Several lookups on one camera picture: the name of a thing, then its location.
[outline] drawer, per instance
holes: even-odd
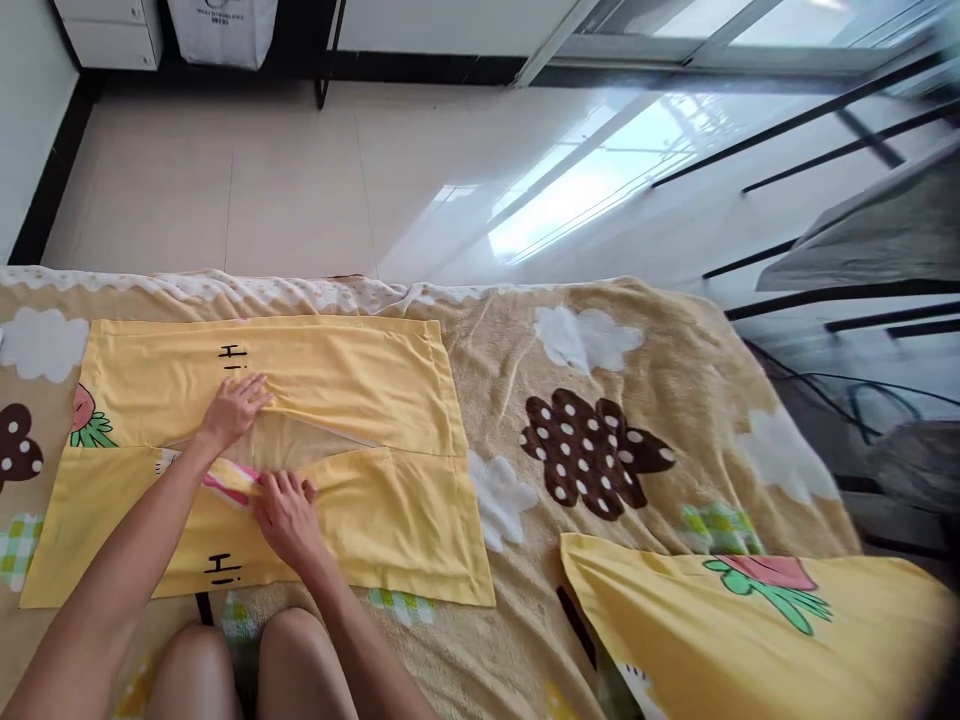
[[[64,20],[144,24],[140,0],[56,0],[56,3]]]
[[[64,26],[83,67],[157,69],[146,25],[67,21]]]

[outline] black wire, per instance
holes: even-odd
[[[852,377],[850,375],[834,375],[833,373],[796,373],[798,377],[832,377],[837,378],[838,380],[853,380],[855,382],[865,382],[870,383],[871,385],[883,385],[884,387],[892,387],[897,390],[906,390],[907,392],[916,393],[917,395],[926,395],[927,397],[935,398],[936,400],[942,400],[943,402],[950,403],[951,405],[956,405],[960,407],[960,400],[954,400],[953,398],[946,397],[944,395],[937,395],[936,393],[927,392],[926,390],[918,390],[917,388],[907,387],[906,385],[897,385],[896,383],[887,383],[880,382],[879,380],[868,380],[867,378],[858,378]]]
[[[823,400],[835,413],[837,413],[843,420],[848,422],[857,428],[860,432],[860,437],[863,439],[864,444],[871,445],[871,437],[880,437],[883,433],[879,432],[875,428],[867,425],[863,420],[863,413],[860,409],[859,394],[864,388],[870,388],[876,393],[883,395],[888,400],[891,400],[899,404],[907,412],[909,412],[914,420],[923,420],[923,415],[917,410],[916,406],[907,401],[906,399],[900,397],[897,393],[893,392],[889,388],[896,388],[897,390],[903,390],[905,392],[916,393],[917,395],[924,395],[926,397],[931,397],[936,400],[940,400],[951,405],[960,407],[960,400],[955,400],[953,398],[946,397],[944,395],[938,395],[937,393],[927,392],[926,390],[919,390],[917,388],[908,387],[907,385],[898,385],[896,383],[881,382],[880,380],[868,380],[867,378],[854,377],[852,375],[837,375],[835,373],[821,373],[821,372],[805,372],[800,373],[794,370],[793,368],[785,365],[784,363],[777,360],[773,355],[768,353],[766,350],[760,348],[755,343],[744,339],[743,342],[749,347],[754,353],[765,358],[770,363],[776,365],[781,370],[787,373],[786,376],[775,377],[769,376],[771,380],[799,380],[804,385],[806,385],[810,390],[812,390],[817,397]],[[835,378],[837,380],[850,380],[855,382],[855,385],[852,385],[847,388],[847,400],[850,403],[850,409],[852,415],[835,403],[823,390],[816,385],[810,378],[813,377],[825,377],[825,378]]]
[[[865,445],[872,445],[873,442],[867,437],[867,434],[863,430],[863,413],[860,412],[860,401],[858,395],[861,390],[870,389],[876,393],[883,395],[889,400],[894,400],[900,404],[901,407],[907,409],[911,415],[913,415],[914,420],[923,420],[923,415],[920,414],[920,411],[917,410],[911,403],[904,400],[902,397],[897,395],[893,390],[883,387],[880,383],[873,383],[869,381],[864,381],[851,385],[847,388],[847,400],[850,403],[850,409],[853,411],[853,416],[857,419],[859,423],[858,427],[860,428],[860,437],[863,440]]]
[[[766,358],[769,362],[773,363],[773,364],[776,365],[777,367],[779,367],[779,368],[781,368],[782,370],[786,371],[787,374],[789,375],[789,377],[781,377],[781,378],[771,377],[771,380],[793,380],[793,379],[797,379],[797,380],[799,380],[800,382],[802,382],[804,385],[806,385],[814,394],[817,395],[817,397],[819,397],[821,400],[823,400],[823,402],[826,403],[827,406],[829,406],[831,410],[833,410],[835,413],[837,413],[837,415],[839,415],[841,418],[843,418],[843,419],[844,419],[846,422],[848,422],[849,424],[856,426],[857,429],[860,431],[861,436],[865,436],[866,434],[869,434],[869,435],[872,435],[872,436],[874,436],[874,437],[880,437],[881,435],[883,435],[883,433],[880,432],[879,430],[876,430],[876,429],[870,427],[869,425],[867,425],[866,423],[864,423],[862,419],[859,419],[859,418],[856,418],[856,417],[852,416],[850,413],[848,413],[846,410],[844,410],[842,407],[840,407],[840,405],[838,405],[836,402],[834,402],[833,399],[830,398],[830,396],[828,396],[828,395],[827,395],[815,382],[813,382],[812,380],[803,377],[803,376],[802,376],[800,373],[798,373],[796,370],[794,370],[794,369],[792,369],[792,368],[784,365],[782,362],[780,362],[780,361],[777,360],[775,357],[773,357],[773,355],[771,355],[770,353],[768,353],[766,350],[764,350],[763,348],[759,347],[759,346],[756,345],[755,343],[751,342],[750,340],[744,339],[743,342],[747,345],[747,347],[749,347],[751,350],[753,350],[753,352],[755,352],[756,354],[758,354],[758,355]]]

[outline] tiled floor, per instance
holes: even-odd
[[[239,97],[108,90],[44,263],[447,285],[635,275],[733,307],[758,299],[762,265],[710,282],[703,272],[798,236],[885,166],[860,151],[740,193],[850,142],[828,116],[656,190],[650,179],[820,101],[335,83],[318,113],[309,85]],[[874,128],[918,112],[881,98],[852,109]],[[909,159],[950,132],[930,125],[892,144]],[[737,329],[798,370],[960,394],[956,336],[896,343],[882,330],[834,337],[822,327],[909,304],[930,301],[820,304]],[[814,445],[828,457],[839,447],[831,466],[857,472],[844,466],[849,447],[835,442],[833,417],[817,418],[805,425]]]

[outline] person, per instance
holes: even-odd
[[[57,613],[0,720],[100,720],[140,615],[160,582],[211,464],[272,399],[263,375],[225,380],[200,430],[100,548]],[[260,643],[261,718],[437,717],[386,637],[366,616],[320,535],[316,490],[296,473],[263,479],[254,507],[270,547],[300,576],[324,619],[284,610]],[[157,670],[147,718],[240,716],[225,640],[188,626]]]

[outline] beige fleece blanket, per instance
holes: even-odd
[[[53,616],[17,604],[62,448],[70,436],[109,441],[112,429],[82,398],[74,405],[89,321],[308,313],[441,323],[497,607],[356,593],[443,717],[593,720],[622,709],[617,673],[605,673],[563,590],[562,532],[671,554],[859,552],[831,476],[722,313],[699,298],[631,278],[407,288],[0,269],[0,702]],[[273,613],[316,612],[297,583],[210,603],[241,679]],[[199,618],[193,597],[150,603],[115,717],[142,715],[164,645]]]

